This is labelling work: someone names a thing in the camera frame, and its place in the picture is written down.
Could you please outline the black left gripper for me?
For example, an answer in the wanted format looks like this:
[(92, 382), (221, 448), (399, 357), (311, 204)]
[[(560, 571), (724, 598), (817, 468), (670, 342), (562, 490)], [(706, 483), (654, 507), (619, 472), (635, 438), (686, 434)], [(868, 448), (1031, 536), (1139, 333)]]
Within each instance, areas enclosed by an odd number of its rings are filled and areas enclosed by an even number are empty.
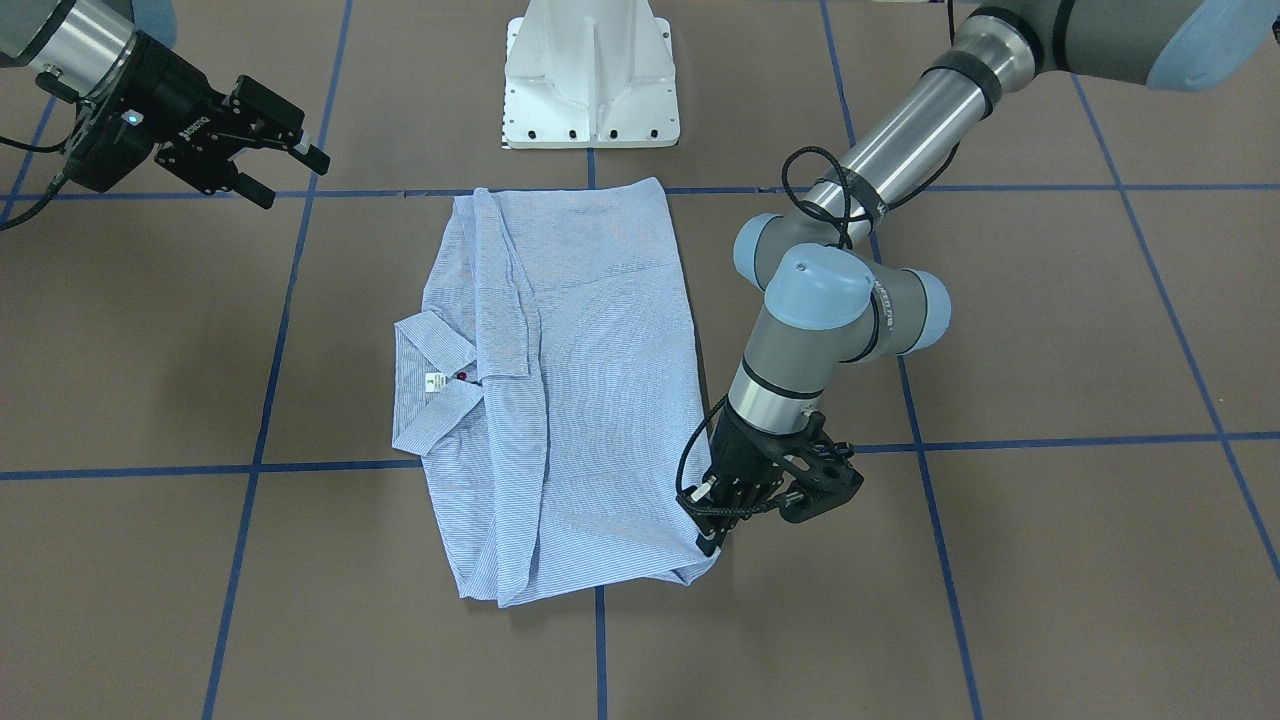
[[(689, 455), (704, 434), (710, 437), (710, 465), (696, 484), (686, 486)], [(681, 452), (676, 501), (695, 523), (696, 547), (713, 557), (730, 532), (750, 518), (777, 512), (799, 524), (847, 503), (865, 482), (851, 464), (855, 452), (826, 433), (820, 411), (803, 413), (800, 430), (776, 436), (718, 402)]]

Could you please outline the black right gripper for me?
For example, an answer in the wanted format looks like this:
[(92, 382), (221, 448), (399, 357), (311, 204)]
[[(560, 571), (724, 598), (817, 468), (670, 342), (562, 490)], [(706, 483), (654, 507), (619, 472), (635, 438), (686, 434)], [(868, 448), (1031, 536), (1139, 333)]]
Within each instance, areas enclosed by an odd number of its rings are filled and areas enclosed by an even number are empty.
[(151, 159), (191, 188), (238, 193), (270, 210), (276, 193), (243, 173), (244, 150), (287, 152), (316, 176), (332, 159), (307, 141), (305, 111), (250, 76), (230, 92), (146, 33), (127, 46), (122, 69), (97, 97), (79, 104), (63, 178), (105, 193)]

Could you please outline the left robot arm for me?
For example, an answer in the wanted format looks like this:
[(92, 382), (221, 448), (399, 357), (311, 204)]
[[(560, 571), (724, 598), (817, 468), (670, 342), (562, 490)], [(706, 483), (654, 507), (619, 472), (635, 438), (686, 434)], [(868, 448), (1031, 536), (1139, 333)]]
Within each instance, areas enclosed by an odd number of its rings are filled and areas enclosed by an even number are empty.
[(698, 432), (710, 464), (676, 480), (677, 502), (710, 557), (740, 523), (767, 512), (801, 523), (851, 500), (852, 446), (831, 439), (820, 396), (840, 364), (904, 356), (942, 338), (941, 281), (891, 269), (856, 247), (945, 172), (964, 136), (1048, 72), (1157, 91), (1201, 92), (1239, 70), (1277, 23), (1275, 1), (987, 1), (952, 22), (948, 49), (858, 145), (827, 163), (791, 210), (746, 222), (737, 273), (763, 295), (727, 395)]

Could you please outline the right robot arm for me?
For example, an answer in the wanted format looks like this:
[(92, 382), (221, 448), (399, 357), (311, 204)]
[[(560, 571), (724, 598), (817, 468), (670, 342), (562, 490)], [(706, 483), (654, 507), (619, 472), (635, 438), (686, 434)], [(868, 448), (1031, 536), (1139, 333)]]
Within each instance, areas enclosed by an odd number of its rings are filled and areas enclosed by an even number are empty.
[(105, 193), (147, 160), (204, 195), (237, 193), (262, 209), (275, 193), (237, 167), (241, 152), (285, 152), (315, 174), (329, 172), (301, 108), (250, 76), (215, 90), (174, 38), (169, 1), (3, 4), (3, 65), (31, 70), (44, 92), (76, 109), (70, 133), (51, 146), (61, 169), (6, 228), (36, 217), (67, 184)]

